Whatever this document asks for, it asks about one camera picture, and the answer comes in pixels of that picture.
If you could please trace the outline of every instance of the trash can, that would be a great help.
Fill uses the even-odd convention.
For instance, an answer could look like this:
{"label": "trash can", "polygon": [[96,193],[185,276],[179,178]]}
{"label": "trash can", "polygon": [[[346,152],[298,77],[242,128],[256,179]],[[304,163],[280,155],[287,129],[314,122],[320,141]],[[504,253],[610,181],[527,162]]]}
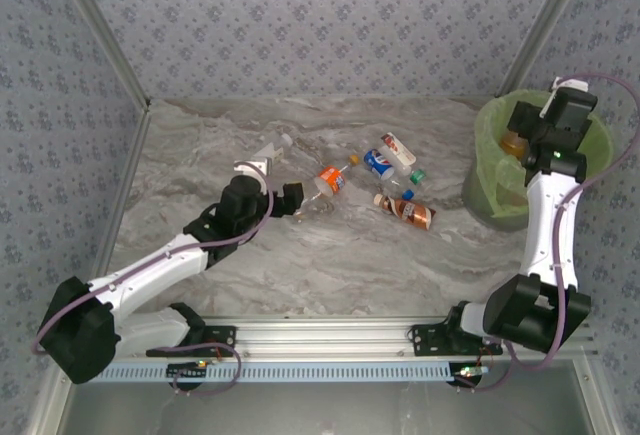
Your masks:
{"label": "trash can", "polygon": [[[467,210],[480,222],[497,230],[514,232],[529,222],[525,169],[513,155],[500,147],[517,102],[543,107],[549,92],[517,90],[487,103],[475,124],[476,158],[462,187]],[[613,141],[600,118],[592,113],[591,127],[578,151],[587,156],[587,177],[611,164]]]}

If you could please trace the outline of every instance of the white bottle cap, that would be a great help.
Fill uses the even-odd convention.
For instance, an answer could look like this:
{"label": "white bottle cap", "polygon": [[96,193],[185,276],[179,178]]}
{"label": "white bottle cap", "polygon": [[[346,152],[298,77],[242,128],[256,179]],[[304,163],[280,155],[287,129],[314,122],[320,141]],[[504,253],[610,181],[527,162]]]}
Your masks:
{"label": "white bottle cap", "polygon": [[289,136],[288,133],[283,133],[282,135],[280,135],[280,138],[282,138],[287,147],[293,145],[293,139]]}

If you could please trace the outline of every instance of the bottle cap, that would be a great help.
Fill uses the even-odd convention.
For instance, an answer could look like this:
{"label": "bottle cap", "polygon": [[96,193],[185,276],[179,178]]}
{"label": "bottle cap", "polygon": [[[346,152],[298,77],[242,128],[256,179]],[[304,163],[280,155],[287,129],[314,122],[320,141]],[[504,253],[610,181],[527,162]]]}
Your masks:
{"label": "bottle cap", "polygon": [[289,136],[288,133],[283,133],[282,135],[280,135],[280,137],[282,138],[282,141],[287,145],[287,147],[293,145],[293,139]]}
{"label": "bottle cap", "polygon": [[422,182],[425,179],[426,176],[427,176],[426,173],[424,173],[422,170],[418,169],[418,170],[414,170],[413,171],[413,173],[409,177],[409,180],[411,180],[414,185],[419,185],[420,182]]}

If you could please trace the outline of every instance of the trash bin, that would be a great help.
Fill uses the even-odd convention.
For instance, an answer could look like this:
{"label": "trash bin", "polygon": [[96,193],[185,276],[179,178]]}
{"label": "trash bin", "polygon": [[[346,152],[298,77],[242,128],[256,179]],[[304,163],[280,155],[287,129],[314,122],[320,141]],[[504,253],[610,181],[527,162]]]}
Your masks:
{"label": "trash bin", "polygon": [[[548,92],[517,90],[487,103],[475,124],[476,158],[462,187],[467,210],[480,222],[497,230],[514,232],[529,222],[525,169],[513,155],[500,147],[507,124],[517,102],[542,107]],[[593,121],[578,151],[587,156],[587,177],[601,172],[613,158],[613,141],[600,118]]]}

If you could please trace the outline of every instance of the patterned wallpaper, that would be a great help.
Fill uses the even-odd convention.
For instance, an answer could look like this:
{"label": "patterned wallpaper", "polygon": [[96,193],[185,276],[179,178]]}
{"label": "patterned wallpaper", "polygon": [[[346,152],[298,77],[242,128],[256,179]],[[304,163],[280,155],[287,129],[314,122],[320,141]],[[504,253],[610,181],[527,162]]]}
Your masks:
{"label": "patterned wallpaper", "polygon": [[[640,90],[638,0],[573,0],[528,79],[548,85],[554,74],[599,70]],[[593,84],[599,110],[621,151],[638,126],[623,89]],[[581,289],[594,301],[591,322],[629,433],[640,433],[640,153],[590,189],[576,225],[576,268]]]}
{"label": "patterned wallpaper", "polygon": [[0,3],[0,433],[22,433],[58,283],[88,278],[137,123],[72,0]]}
{"label": "patterned wallpaper", "polygon": [[494,93],[543,0],[97,0],[147,96]]}

